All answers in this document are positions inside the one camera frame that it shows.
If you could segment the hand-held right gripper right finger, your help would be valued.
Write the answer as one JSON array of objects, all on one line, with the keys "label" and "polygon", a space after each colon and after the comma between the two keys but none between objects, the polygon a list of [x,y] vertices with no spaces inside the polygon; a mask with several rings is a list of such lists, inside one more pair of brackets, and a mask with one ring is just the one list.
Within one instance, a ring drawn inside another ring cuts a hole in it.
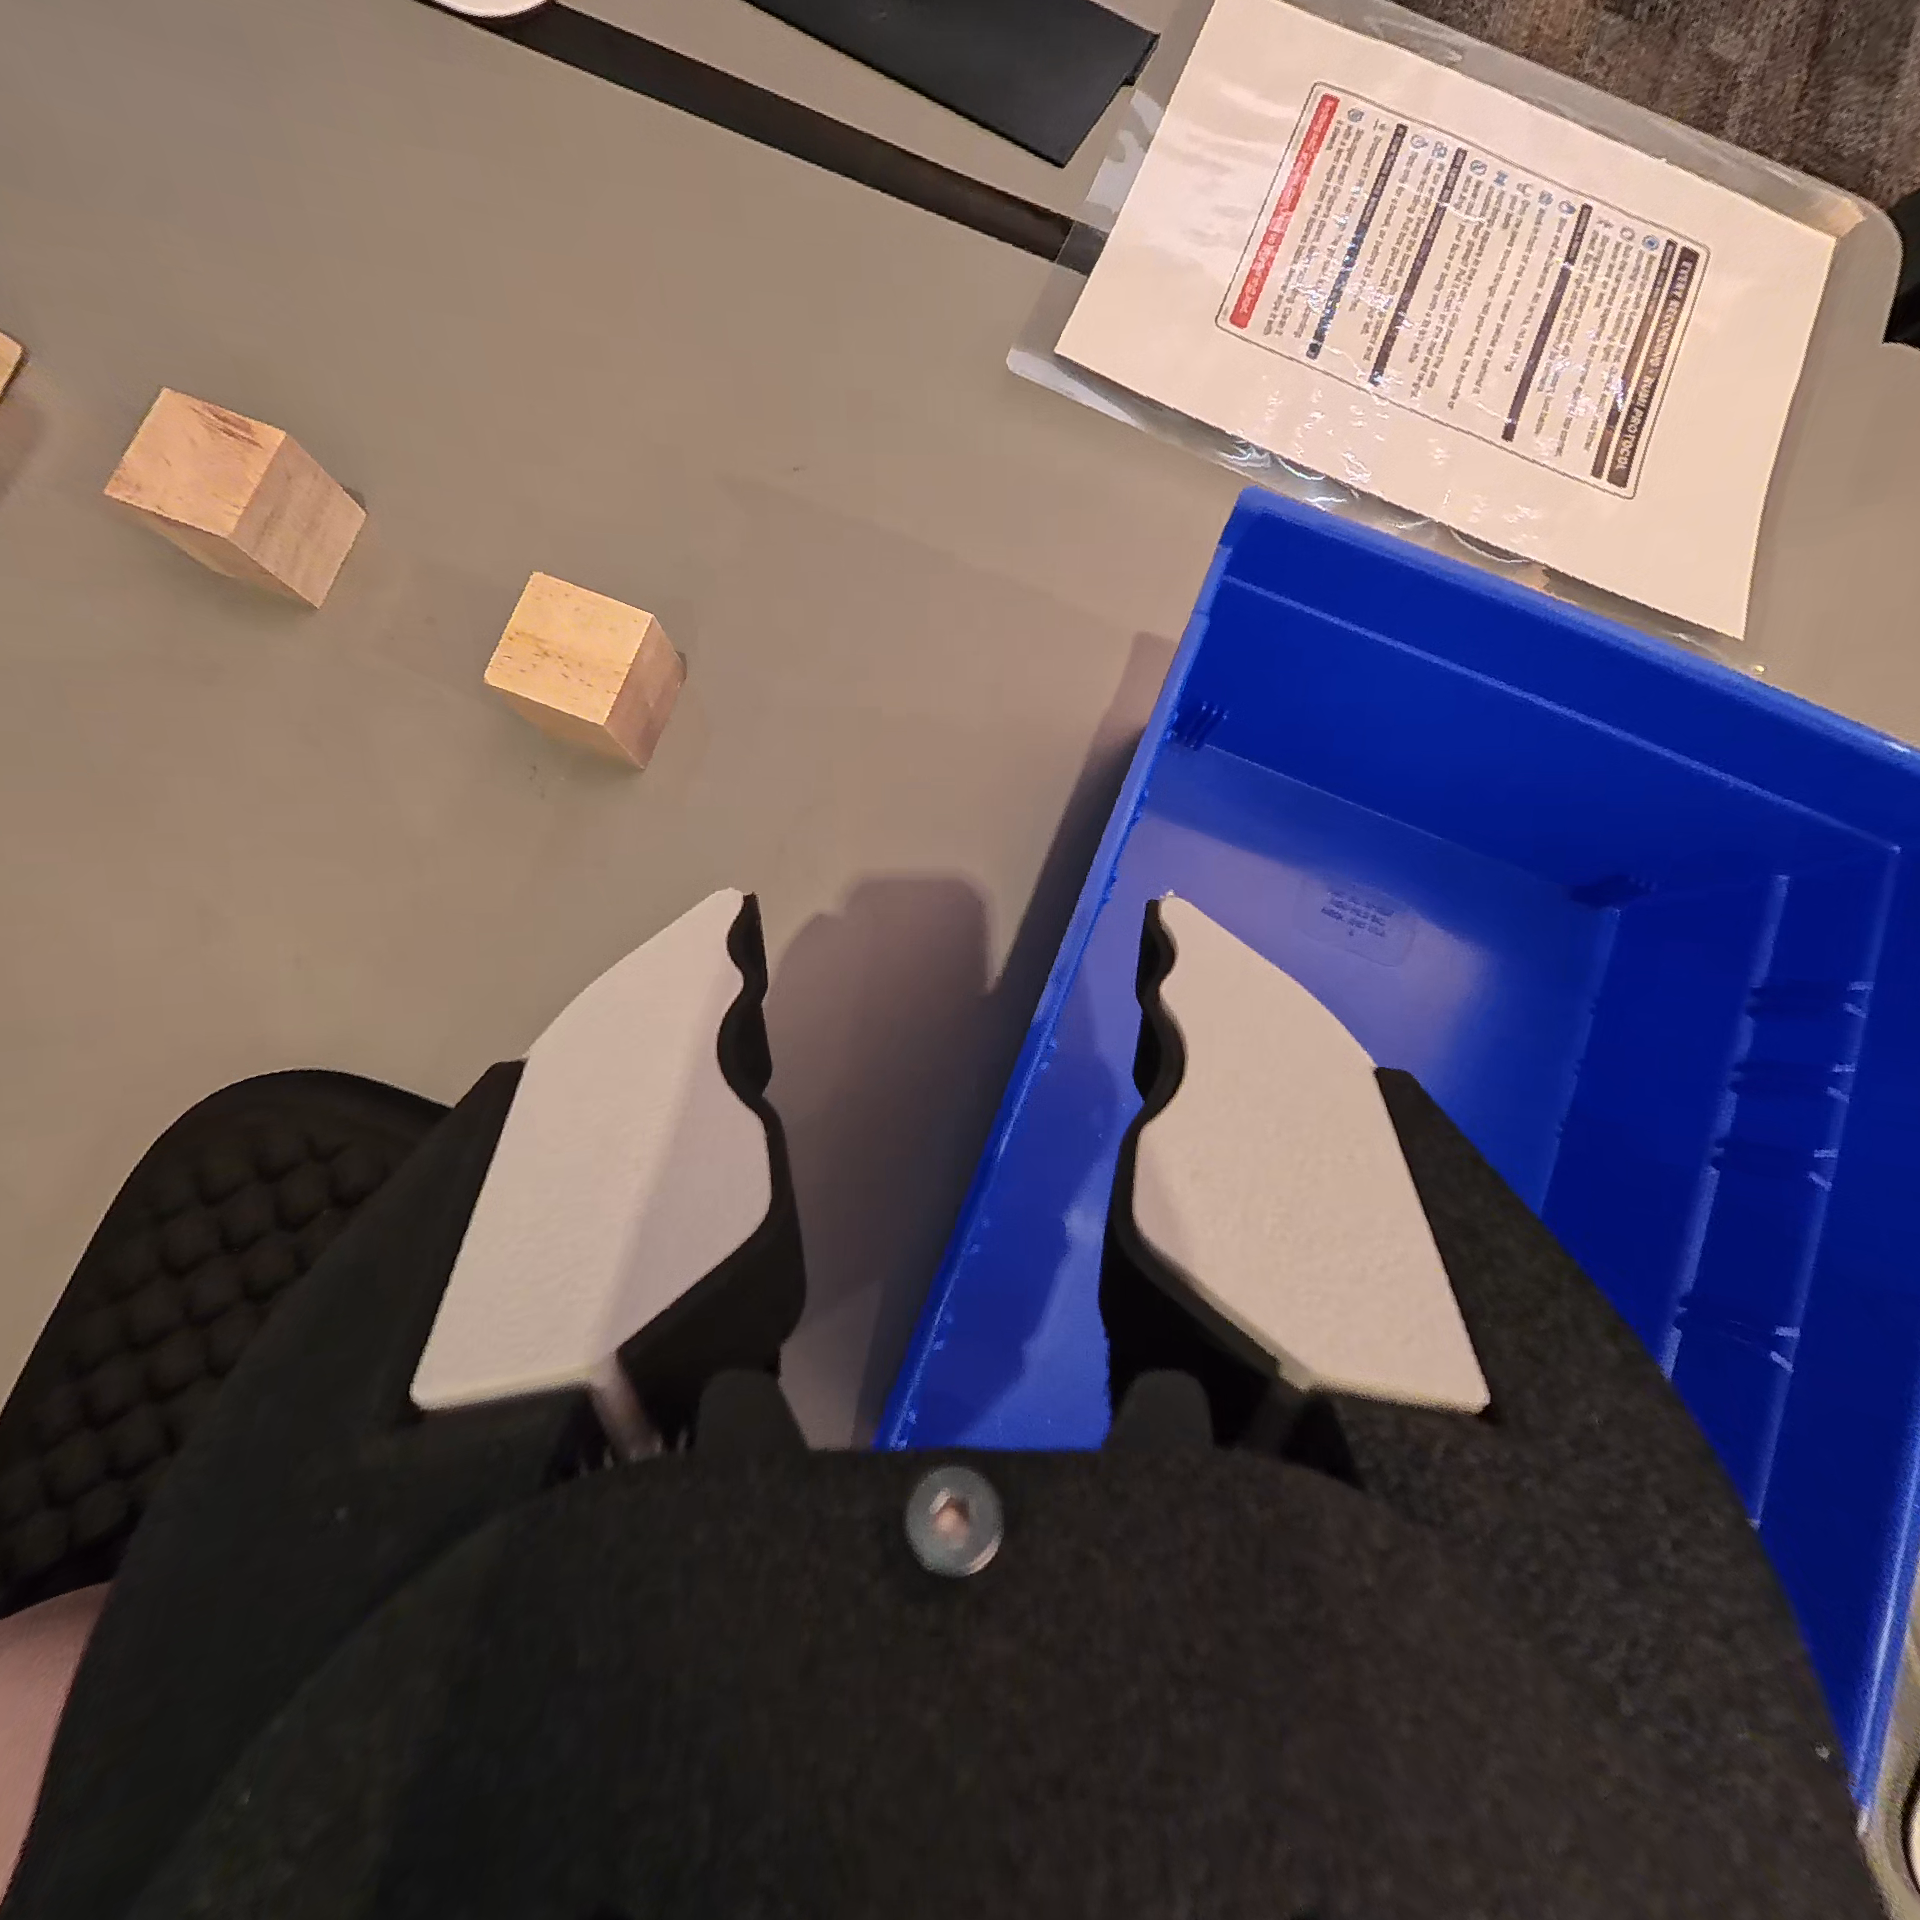
[{"label": "hand-held right gripper right finger", "polygon": [[1222,1448],[1310,1401],[1494,1407],[1375,1057],[1195,903],[1144,913],[1138,1111],[1103,1240],[1114,1420],[1183,1377]]}]

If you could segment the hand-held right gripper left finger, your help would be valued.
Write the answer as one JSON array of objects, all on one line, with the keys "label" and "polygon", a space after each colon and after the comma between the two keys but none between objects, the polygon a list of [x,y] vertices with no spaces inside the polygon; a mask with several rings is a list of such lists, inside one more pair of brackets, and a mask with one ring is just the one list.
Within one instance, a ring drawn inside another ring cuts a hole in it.
[{"label": "hand-held right gripper left finger", "polygon": [[780,1375],[807,1272],[771,1101],[760,900],[712,893],[521,1058],[412,1381],[422,1412],[583,1389],[624,1457]]}]

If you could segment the blue plastic bin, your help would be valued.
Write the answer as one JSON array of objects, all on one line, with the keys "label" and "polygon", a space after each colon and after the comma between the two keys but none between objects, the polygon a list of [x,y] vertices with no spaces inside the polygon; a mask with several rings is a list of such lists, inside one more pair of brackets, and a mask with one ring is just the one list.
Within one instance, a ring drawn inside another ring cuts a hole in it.
[{"label": "blue plastic bin", "polygon": [[1642,1335],[1872,1808],[1916,1571],[1916,748],[1243,492],[878,1448],[1104,1435],[1098,1263],[1164,893],[1411,1073]]}]

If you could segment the person's right forearm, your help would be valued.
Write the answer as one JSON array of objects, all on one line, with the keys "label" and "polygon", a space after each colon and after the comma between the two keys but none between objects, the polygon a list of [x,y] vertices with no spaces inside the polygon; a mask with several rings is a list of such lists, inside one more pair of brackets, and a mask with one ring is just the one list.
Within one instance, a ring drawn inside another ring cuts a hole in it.
[{"label": "person's right forearm", "polygon": [[3,1831],[19,1850],[94,1625],[111,1595],[94,1584],[3,1618]]}]

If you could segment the black quilted wrist rest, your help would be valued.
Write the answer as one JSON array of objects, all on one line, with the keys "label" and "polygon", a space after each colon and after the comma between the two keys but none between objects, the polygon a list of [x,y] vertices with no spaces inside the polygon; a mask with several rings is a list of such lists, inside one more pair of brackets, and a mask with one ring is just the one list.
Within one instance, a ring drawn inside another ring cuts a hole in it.
[{"label": "black quilted wrist rest", "polygon": [[276,1306],[446,1106],[351,1073],[266,1073],[136,1163],[3,1410],[3,1613],[106,1584]]}]

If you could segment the white printed paper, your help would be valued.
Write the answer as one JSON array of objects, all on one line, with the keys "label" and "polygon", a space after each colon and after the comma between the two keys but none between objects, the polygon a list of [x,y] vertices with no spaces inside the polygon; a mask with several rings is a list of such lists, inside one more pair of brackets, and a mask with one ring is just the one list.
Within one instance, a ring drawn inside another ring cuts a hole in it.
[{"label": "white printed paper", "polygon": [[1195,4],[1008,371],[1760,668],[1770,507],[1865,200],[1402,4]]}]

